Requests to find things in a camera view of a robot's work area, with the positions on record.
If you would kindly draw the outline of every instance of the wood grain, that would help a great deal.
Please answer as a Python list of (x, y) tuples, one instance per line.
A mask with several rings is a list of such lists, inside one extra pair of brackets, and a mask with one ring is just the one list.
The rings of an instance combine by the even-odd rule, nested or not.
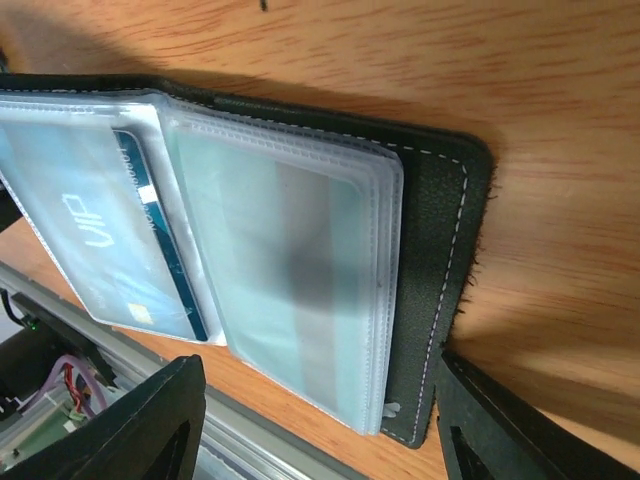
[[(454, 345), (640, 469), (640, 6), (633, 2), (3, 0), (12, 68), (160, 72), (199, 86), (473, 133), (498, 160)], [(70, 291), (29, 232), (0, 259)], [(445, 477), (359, 438), (231, 358), (130, 334), (374, 478)]]

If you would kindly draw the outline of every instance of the purple wire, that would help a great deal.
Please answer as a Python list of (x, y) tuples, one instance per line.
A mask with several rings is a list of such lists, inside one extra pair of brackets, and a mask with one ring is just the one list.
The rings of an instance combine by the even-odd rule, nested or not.
[[(38, 393), (36, 393), (31, 398), (31, 400), (29, 400), (20, 408), (21, 411), (24, 412), (30, 409), (32, 406), (38, 403), (42, 397), (44, 397), (45, 393), (47, 393), (49, 390), (51, 390), (51, 388), (53, 388), (54, 382), (56, 381), (56, 378), (60, 374), (60, 370), (62, 370), (62, 368), (66, 363), (68, 363), (69, 365), (71, 365), (72, 367), (78, 370), (78, 374), (87, 383), (87, 386), (91, 389), (91, 393), (95, 396), (96, 400), (98, 401), (101, 411), (107, 408), (107, 401), (104, 398), (104, 395), (102, 393), (102, 390), (100, 389), (100, 386), (98, 385), (98, 382), (96, 382), (95, 378), (93, 378), (93, 375), (89, 373), (89, 370), (87, 369), (87, 367), (85, 367), (84, 363), (82, 363), (79, 359), (77, 359), (72, 355), (63, 355), (58, 360), (56, 360), (56, 363), (53, 365), (53, 368), (51, 369), (51, 373), (49, 373), (47, 380), (44, 382), (40, 390), (38, 390)], [(86, 403), (84, 404), (84, 409), (88, 417), (92, 418), (93, 416), (95, 416), (94, 411)]]

